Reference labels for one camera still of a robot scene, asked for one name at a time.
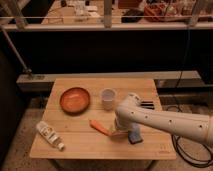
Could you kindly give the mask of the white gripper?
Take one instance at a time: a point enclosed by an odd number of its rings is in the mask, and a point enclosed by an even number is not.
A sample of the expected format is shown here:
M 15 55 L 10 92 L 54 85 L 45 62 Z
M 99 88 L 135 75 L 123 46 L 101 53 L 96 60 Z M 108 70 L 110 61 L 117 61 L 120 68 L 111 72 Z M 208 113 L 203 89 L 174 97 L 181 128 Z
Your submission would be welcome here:
M 114 124 L 115 129 L 118 132 L 132 132 L 138 128 L 138 126 L 134 122 L 124 120 L 123 118 L 120 117 L 115 118 Z

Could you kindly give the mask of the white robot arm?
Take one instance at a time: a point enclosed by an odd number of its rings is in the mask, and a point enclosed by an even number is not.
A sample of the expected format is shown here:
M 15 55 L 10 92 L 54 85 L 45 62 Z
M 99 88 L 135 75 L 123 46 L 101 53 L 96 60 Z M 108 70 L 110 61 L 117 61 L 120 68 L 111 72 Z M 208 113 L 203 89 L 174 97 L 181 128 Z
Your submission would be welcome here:
M 130 93 L 117 105 L 115 114 L 118 129 L 128 130 L 133 123 L 138 123 L 213 146 L 212 115 L 157 111 L 141 107 L 140 102 L 137 94 Z

